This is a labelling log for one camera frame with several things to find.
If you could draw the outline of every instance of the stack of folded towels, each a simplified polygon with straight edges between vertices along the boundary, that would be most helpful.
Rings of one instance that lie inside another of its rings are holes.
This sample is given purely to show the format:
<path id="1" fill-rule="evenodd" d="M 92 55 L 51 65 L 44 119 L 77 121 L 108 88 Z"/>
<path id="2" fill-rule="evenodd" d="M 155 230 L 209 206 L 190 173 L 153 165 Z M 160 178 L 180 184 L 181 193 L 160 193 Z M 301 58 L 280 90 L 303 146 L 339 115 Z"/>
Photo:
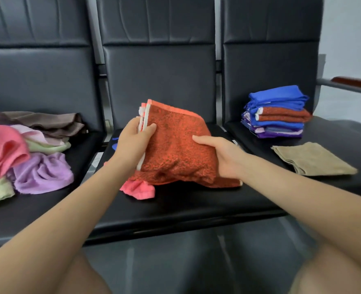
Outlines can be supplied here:
<path id="1" fill-rule="evenodd" d="M 74 180 L 65 150 L 69 138 L 87 130 L 80 115 L 26 111 L 0 112 L 0 200 L 42 194 Z"/>
<path id="2" fill-rule="evenodd" d="M 301 138 L 312 115 L 304 109 L 309 99 L 297 85 L 272 88 L 249 95 L 242 124 L 258 138 Z"/>

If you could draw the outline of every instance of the person's right hand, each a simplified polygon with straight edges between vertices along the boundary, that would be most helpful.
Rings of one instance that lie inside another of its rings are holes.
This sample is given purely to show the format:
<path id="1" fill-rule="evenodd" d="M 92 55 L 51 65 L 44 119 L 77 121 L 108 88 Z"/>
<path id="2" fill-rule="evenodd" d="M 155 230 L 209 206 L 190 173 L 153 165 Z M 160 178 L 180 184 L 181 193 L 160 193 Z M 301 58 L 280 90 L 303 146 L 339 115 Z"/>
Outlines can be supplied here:
<path id="1" fill-rule="evenodd" d="M 196 143 L 216 148 L 218 174 L 223 178 L 241 179 L 240 174 L 247 163 L 247 156 L 236 144 L 222 137 L 193 136 Z"/>

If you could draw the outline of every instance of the black leather chair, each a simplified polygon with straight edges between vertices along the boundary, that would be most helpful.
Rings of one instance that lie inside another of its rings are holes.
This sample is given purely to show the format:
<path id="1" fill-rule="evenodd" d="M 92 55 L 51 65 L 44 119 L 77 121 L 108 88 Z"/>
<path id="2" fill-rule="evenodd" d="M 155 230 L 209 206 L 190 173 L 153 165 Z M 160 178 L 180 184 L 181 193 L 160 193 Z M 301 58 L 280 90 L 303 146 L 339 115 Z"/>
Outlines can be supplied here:
<path id="1" fill-rule="evenodd" d="M 251 92 L 298 85 L 312 112 L 323 0 L 222 0 L 223 123 L 246 149 L 293 170 L 271 150 L 308 141 L 321 144 L 359 170 L 321 182 L 361 195 L 361 132 L 314 117 L 301 139 L 258 139 L 241 123 Z"/>
<path id="2" fill-rule="evenodd" d="M 200 114 L 216 125 L 214 0 L 97 0 L 114 119 L 113 138 L 151 98 Z M 111 140 L 100 168 L 114 150 Z M 154 199 L 119 192 L 88 244 L 243 222 L 284 212 L 244 185 L 209 189 L 176 182 Z"/>
<path id="3" fill-rule="evenodd" d="M 0 0 L 0 111 L 78 112 L 89 133 L 65 151 L 70 186 L 0 202 L 0 246 L 82 181 L 105 136 L 85 0 Z"/>

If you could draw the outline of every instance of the orange towel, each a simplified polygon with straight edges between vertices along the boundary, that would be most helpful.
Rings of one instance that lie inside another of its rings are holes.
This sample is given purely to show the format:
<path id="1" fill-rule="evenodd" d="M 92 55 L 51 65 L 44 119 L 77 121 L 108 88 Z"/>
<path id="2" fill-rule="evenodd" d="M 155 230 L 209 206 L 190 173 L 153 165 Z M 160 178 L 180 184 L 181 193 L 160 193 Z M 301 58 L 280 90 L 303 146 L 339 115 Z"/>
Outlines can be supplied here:
<path id="1" fill-rule="evenodd" d="M 281 107 L 261 107 L 255 114 L 257 121 L 285 121 L 288 123 L 306 123 L 312 115 L 305 109 L 296 111 Z"/>
<path id="2" fill-rule="evenodd" d="M 157 124 L 157 129 L 129 180 L 152 185 L 181 180 L 210 188 L 242 185 L 239 180 L 219 177 L 215 149 L 193 141 L 193 135 L 210 135 L 201 116 L 152 100 L 142 104 L 140 115 L 140 130 L 152 123 Z"/>

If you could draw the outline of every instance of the leg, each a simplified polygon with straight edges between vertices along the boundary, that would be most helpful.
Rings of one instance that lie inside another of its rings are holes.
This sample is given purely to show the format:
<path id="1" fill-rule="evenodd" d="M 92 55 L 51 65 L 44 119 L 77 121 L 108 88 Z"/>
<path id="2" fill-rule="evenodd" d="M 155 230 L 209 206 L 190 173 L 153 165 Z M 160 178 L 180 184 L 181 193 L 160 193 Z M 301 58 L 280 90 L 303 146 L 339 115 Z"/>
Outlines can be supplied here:
<path id="1" fill-rule="evenodd" d="M 111 294 L 104 279 L 91 267 L 83 252 L 73 259 L 56 294 Z"/>
<path id="2" fill-rule="evenodd" d="M 335 247 L 323 243 L 300 270 L 298 287 L 293 291 L 294 294 L 361 293 L 361 267 Z"/>

